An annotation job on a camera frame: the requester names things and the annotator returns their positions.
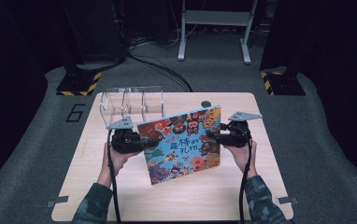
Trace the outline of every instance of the camouflage sleeve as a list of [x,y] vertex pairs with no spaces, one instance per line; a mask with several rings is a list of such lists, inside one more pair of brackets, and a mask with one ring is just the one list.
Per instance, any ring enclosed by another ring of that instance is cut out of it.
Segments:
[[79,208],[71,223],[91,224],[107,223],[109,202],[112,198],[112,190],[104,185],[93,183],[88,194],[79,204]]
[[272,202],[271,191],[259,175],[247,179],[245,193],[252,223],[291,223]]

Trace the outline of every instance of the yellow and black hazard tape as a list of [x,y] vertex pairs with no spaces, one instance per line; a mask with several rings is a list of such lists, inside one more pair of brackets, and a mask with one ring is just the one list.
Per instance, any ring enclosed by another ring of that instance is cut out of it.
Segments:
[[281,72],[261,72],[261,77],[263,78],[263,82],[265,84],[265,88],[266,88],[266,91],[268,92],[268,95],[275,95],[274,91],[272,90],[271,83],[269,83],[268,74],[269,74],[269,76],[273,76],[273,75],[283,75],[283,73],[281,73]]
[[101,73],[94,76],[91,86],[86,91],[57,91],[56,95],[76,96],[76,95],[92,95],[94,89],[96,89],[97,82],[99,81]]

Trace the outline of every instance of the book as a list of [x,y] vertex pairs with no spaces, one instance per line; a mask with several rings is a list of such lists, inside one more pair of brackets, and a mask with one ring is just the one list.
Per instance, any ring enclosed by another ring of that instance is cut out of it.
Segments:
[[220,144],[207,137],[221,131],[219,105],[140,122],[137,129],[141,138],[159,141],[144,150],[152,185],[220,165]]

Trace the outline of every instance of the hand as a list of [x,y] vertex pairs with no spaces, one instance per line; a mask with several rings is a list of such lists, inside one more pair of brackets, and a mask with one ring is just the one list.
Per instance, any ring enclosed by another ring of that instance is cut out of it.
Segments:
[[[97,178],[97,183],[105,185],[107,187],[111,186],[111,175],[108,167],[108,146],[107,143],[105,143],[104,147],[104,155],[103,155],[103,163],[102,163],[102,169],[100,171],[100,175]],[[120,172],[120,169],[123,167],[123,165],[129,160],[129,158],[134,157],[140,152],[132,152],[132,153],[127,153],[127,154],[121,154],[117,152],[114,149],[111,149],[111,159],[112,159],[112,164],[114,165],[114,175],[117,176],[118,173]]]
[[[234,146],[223,146],[223,147],[231,151],[232,155],[234,156],[234,160],[237,167],[239,167],[242,173],[245,172],[245,166],[248,163],[248,159],[249,159],[249,145],[246,144],[243,147],[234,147]],[[257,149],[257,143],[252,141],[251,161],[250,161],[250,169],[248,172],[248,178],[254,175],[258,175],[255,169],[256,149]]]

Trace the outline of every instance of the gray floor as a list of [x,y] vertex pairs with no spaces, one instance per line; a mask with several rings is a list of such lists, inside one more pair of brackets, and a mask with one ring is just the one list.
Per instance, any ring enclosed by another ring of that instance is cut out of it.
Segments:
[[[240,37],[209,35],[189,40],[184,62],[177,60],[179,43],[173,47],[138,46],[132,53],[161,60],[182,75],[193,91],[253,93],[289,196],[300,201],[293,206],[293,221],[357,223],[357,186],[353,181],[357,169],[330,135],[315,86],[299,75],[306,96],[269,96],[259,71],[267,36],[258,34],[254,39],[251,65],[243,64]],[[49,88],[44,102],[0,172],[0,223],[53,223],[52,209],[44,205],[50,197],[59,195],[98,92],[107,87],[150,85],[162,85],[164,91],[184,91],[169,78],[132,59],[104,72],[91,96],[56,95],[63,76],[62,68],[46,74]],[[65,122],[75,104],[84,104],[77,107],[83,111],[80,121]]]

